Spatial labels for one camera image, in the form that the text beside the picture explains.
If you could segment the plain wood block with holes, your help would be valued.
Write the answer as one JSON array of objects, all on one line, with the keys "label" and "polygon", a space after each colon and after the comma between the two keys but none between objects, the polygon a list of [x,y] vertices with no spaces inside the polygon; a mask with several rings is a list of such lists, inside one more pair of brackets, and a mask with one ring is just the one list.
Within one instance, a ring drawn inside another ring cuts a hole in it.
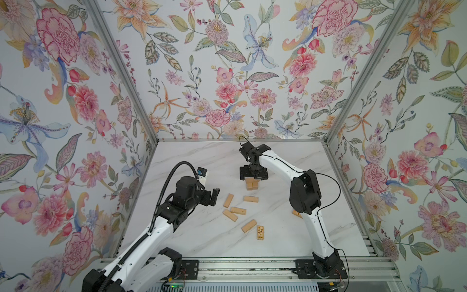
[{"label": "plain wood block with holes", "polygon": [[230,211],[234,214],[246,215],[246,209],[243,208],[231,207]]}]

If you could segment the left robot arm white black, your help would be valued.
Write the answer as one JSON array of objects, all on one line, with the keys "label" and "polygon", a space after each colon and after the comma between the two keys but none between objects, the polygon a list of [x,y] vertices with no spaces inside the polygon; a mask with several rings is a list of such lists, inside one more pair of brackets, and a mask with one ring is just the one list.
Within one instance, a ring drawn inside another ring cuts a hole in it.
[{"label": "left robot arm white black", "polygon": [[84,278],[83,292],[145,292],[157,282],[167,283],[181,274],[182,255],[162,244],[199,205],[215,206],[219,188],[207,191],[190,176],[176,183],[174,193],[160,205],[154,220],[142,234],[104,269],[91,270]]}]

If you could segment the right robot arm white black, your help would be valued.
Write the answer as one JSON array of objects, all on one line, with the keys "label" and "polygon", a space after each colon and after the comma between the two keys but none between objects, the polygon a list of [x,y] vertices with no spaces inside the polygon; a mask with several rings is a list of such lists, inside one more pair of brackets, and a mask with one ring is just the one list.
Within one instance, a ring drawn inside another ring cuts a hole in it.
[{"label": "right robot arm white black", "polygon": [[341,258],[345,252],[334,247],[323,223],[320,174],[289,164],[265,144],[255,147],[245,142],[240,145],[239,152],[248,162],[240,167],[241,180],[253,178],[264,181],[272,171],[289,183],[289,203],[302,216],[312,247],[311,260],[295,261],[295,273],[299,279],[348,279],[348,261]]}]

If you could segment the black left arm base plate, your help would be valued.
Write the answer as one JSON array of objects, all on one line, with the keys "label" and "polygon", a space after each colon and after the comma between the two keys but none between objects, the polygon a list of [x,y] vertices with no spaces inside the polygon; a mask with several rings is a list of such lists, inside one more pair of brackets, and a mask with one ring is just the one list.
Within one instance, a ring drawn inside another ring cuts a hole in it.
[{"label": "black left arm base plate", "polygon": [[163,277],[164,280],[197,280],[199,273],[199,260],[177,260],[171,262],[169,272]]}]

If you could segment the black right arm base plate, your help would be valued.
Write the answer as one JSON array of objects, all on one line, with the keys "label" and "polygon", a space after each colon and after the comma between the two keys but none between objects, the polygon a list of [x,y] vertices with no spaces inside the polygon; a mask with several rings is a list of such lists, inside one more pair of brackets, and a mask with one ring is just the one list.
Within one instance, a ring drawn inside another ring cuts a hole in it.
[{"label": "black right arm base plate", "polygon": [[314,259],[297,259],[294,261],[295,273],[299,279],[318,279],[337,281],[348,279],[349,275],[343,261],[337,262],[320,262]]}]

